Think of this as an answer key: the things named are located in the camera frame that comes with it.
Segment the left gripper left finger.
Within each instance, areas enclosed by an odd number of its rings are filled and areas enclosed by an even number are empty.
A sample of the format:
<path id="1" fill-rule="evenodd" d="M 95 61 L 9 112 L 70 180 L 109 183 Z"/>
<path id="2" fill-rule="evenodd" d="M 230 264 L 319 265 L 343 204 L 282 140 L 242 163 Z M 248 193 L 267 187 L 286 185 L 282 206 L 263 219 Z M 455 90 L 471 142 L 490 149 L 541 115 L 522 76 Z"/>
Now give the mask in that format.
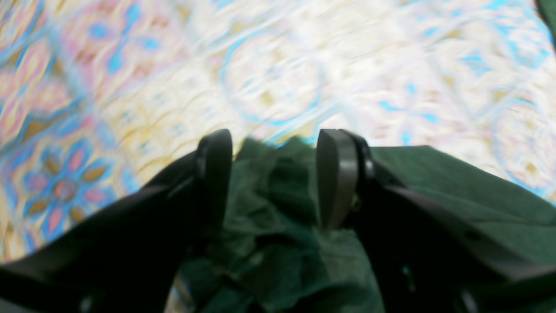
<path id="1" fill-rule="evenodd" d="M 230 131 L 204 136 L 141 190 L 1 266 L 3 313 L 162 313 L 189 251 L 220 234 Z"/>

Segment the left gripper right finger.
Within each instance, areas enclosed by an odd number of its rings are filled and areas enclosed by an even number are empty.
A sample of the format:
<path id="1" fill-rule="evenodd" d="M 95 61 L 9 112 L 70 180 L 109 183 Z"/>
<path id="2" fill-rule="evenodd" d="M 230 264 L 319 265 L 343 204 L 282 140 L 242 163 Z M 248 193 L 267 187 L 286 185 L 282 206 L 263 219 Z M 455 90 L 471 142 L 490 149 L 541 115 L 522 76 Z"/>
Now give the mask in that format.
<path id="1" fill-rule="evenodd" d="M 387 313 L 553 313 L 555 208 L 426 145 L 323 129 L 318 202 L 353 230 Z"/>

